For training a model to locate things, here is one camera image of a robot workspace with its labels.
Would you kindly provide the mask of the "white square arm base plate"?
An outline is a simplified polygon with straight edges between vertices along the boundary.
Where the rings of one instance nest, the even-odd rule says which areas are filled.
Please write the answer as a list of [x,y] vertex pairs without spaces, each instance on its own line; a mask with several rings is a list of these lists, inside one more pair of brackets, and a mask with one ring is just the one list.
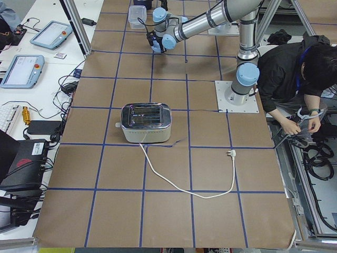
[[223,113],[259,113],[253,88],[246,95],[232,90],[232,81],[215,81],[218,111]]

